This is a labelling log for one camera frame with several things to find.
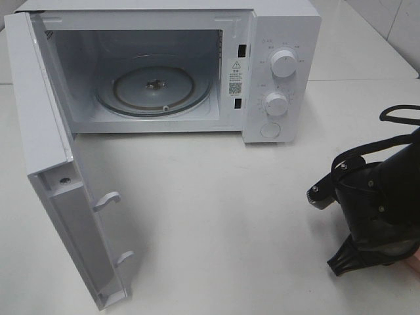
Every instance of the timer knob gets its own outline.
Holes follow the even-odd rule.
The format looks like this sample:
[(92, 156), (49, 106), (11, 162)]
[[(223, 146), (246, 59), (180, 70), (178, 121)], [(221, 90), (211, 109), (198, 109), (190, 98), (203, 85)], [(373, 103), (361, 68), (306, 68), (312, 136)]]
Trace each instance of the timer knob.
[(270, 59), (271, 70), (276, 77), (289, 77), (296, 71), (297, 55), (291, 49), (281, 49)]
[(265, 98), (265, 110), (270, 116), (284, 115), (289, 108), (289, 101), (282, 93), (271, 93)]

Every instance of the microwave vent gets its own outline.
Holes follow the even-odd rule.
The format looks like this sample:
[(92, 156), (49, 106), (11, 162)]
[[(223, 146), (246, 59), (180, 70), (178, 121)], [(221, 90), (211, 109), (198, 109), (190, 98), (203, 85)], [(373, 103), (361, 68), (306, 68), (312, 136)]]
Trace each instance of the microwave vent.
[(219, 60), (222, 59), (222, 43), (223, 43), (223, 31), (219, 30)]
[(54, 35), (54, 32), (53, 31), (45, 31), (45, 35), (47, 36), (47, 40), (49, 40)]

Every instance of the microwave control panel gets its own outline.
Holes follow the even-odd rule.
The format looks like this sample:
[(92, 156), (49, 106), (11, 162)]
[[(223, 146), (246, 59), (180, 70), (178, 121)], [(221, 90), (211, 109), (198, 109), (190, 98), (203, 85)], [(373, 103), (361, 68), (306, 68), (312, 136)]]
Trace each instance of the microwave control panel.
[(319, 16), (257, 18), (245, 142), (287, 142), (295, 137), (320, 22)]

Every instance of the white tile wall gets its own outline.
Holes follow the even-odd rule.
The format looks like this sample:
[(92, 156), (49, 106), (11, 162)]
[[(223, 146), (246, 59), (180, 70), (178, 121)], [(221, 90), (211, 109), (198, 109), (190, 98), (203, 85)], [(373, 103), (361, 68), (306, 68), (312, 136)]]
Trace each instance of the white tile wall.
[(385, 39), (395, 20), (401, 0), (347, 0)]
[(420, 0), (402, 1), (388, 41), (420, 71)]
[(4, 15), (12, 13), (25, 0), (0, 0), (0, 30), (5, 27)]

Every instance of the qr code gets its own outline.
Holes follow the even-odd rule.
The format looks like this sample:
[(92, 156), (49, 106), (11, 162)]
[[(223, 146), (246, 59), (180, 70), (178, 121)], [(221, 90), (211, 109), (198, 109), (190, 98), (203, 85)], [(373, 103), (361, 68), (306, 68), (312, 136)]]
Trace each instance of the qr code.
[(241, 94), (242, 83), (241, 82), (229, 82), (229, 94)]

